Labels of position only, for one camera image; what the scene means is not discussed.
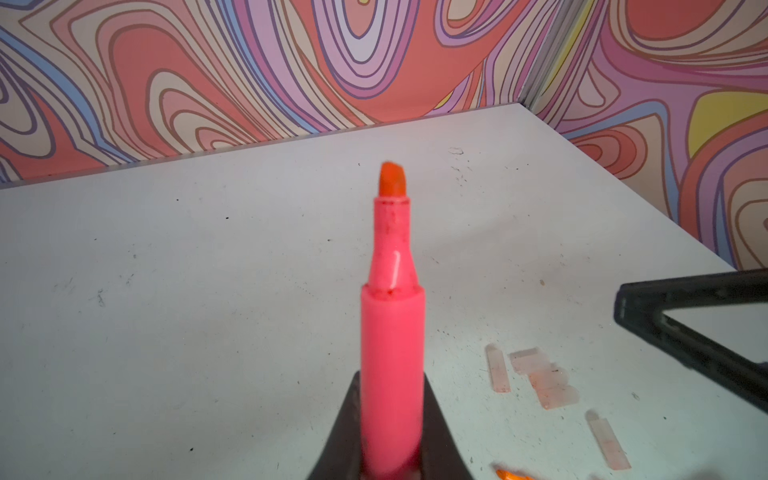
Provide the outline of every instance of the highlighter neck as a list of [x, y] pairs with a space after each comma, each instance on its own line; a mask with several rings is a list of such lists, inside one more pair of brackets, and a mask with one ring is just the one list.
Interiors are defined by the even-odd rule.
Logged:
[[373, 201], [373, 258], [368, 286], [411, 293], [419, 286], [411, 255], [411, 200], [377, 197]]

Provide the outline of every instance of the pink highlighter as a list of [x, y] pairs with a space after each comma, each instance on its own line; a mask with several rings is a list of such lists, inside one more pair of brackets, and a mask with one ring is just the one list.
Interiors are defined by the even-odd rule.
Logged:
[[406, 176], [386, 162], [373, 201], [371, 272], [360, 295], [360, 433], [370, 480], [402, 478], [419, 467], [426, 297], [410, 236]]

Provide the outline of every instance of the orange chisel tip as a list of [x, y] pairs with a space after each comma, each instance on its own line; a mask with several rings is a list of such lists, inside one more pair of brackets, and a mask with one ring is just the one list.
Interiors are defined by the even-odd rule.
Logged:
[[379, 175], [380, 197], [404, 197], [406, 195], [406, 173], [393, 162], [384, 162]]
[[496, 475], [498, 475], [501, 480], [533, 480], [531, 477], [521, 477], [513, 473], [509, 473], [506, 470], [496, 470]]

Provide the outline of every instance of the table surface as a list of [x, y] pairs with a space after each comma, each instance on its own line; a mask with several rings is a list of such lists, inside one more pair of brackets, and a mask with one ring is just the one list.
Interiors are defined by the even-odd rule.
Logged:
[[[359, 368], [385, 160], [477, 480], [764, 477], [768, 415], [612, 320], [622, 283], [730, 267], [509, 105], [0, 191], [0, 478], [304, 478]], [[756, 312], [678, 319], [759, 357]], [[545, 411], [511, 368], [493, 393], [491, 342], [540, 347], [581, 401]]]

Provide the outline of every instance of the swirl pattern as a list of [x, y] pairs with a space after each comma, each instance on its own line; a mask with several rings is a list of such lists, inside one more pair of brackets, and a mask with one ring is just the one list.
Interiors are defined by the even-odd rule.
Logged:
[[515, 101], [558, 0], [0, 0], [0, 182]]
[[768, 266], [765, 0], [588, 0], [533, 111], [731, 265]]

